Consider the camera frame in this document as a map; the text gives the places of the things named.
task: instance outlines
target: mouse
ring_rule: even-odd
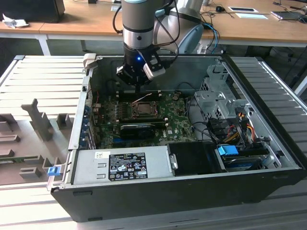
[[[216,10],[216,12],[221,13],[221,12],[224,12],[224,11],[225,11],[225,8],[222,7],[222,6],[217,6],[217,7],[215,8],[215,10]]]
[[[302,16],[298,19],[301,23],[307,23],[307,16]]]

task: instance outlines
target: open computer chassis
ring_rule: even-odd
[[[115,77],[121,61],[97,56],[83,81],[63,181],[51,189],[73,220],[255,203],[306,177],[302,150],[238,67],[248,63],[181,56],[133,94]]]

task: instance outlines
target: warning label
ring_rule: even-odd
[[[144,152],[110,155],[109,165],[110,181],[147,178],[147,166]]]

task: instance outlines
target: wooden desk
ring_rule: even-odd
[[[272,0],[214,0],[222,4],[228,12],[228,6],[252,7],[259,13],[283,11],[283,8],[272,4]],[[303,3],[282,1],[283,6],[302,7]],[[97,4],[88,4],[84,1],[64,0],[65,14],[60,23],[31,23],[30,27],[10,29],[0,24],[0,37],[36,38],[39,40],[44,55],[50,55],[47,45],[48,39],[69,40],[109,40],[122,41],[112,27],[114,11],[112,3],[99,1]],[[204,11],[215,12],[216,6],[203,7]],[[250,45],[250,46],[289,46],[305,47],[307,45],[307,25],[300,22],[278,21],[273,15],[265,15],[268,20],[243,19],[234,13],[215,14],[214,27],[220,33],[220,44]],[[117,27],[122,28],[121,13],[117,17]],[[203,34],[203,43],[208,43],[213,37],[212,31],[206,30]]]
[[[42,34],[62,35],[105,35],[119,36],[112,26],[115,14],[112,3],[99,1],[88,4],[85,1],[64,0],[65,14],[60,23],[45,23],[40,28]],[[122,28],[121,13],[116,18],[118,28]]]
[[[214,3],[222,4],[227,12],[231,12],[232,18],[227,13],[215,14],[212,18],[214,27],[219,31],[221,43],[244,45],[245,42],[273,42],[292,43],[302,46],[307,45],[307,24],[295,21],[278,21],[274,15],[266,15],[271,11],[283,11],[283,7],[272,4],[272,0],[215,0]],[[290,6],[303,7],[304,4],[295,1],[282,1],[288,10]],[[259,13],[264,13],[268,19],[239,18],[231,11],[232,7],[255,8]],[[204,12],[215,12],[216,5],[203,7]],[[203,38],[211,39],[212,34],[204,33]]]
[[[0,33],[15,33],[15,34],[39,34],[39,29],[44,23],[30,23],[26,27],[17,27],[16,29],[7,27],[4,23],[0,23]]]

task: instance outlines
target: white cable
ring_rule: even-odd
[[[147,94],[147,95],[141,97],[140,99],[138,99],[138,100],[132,102],[132,104],[137,103],[138,101],[140,101],[140,100],[142,100],[142,99],[144,99],[145,97],[150,96],[150,95],[152,95],[152,93],[149,93],[149,94]]]

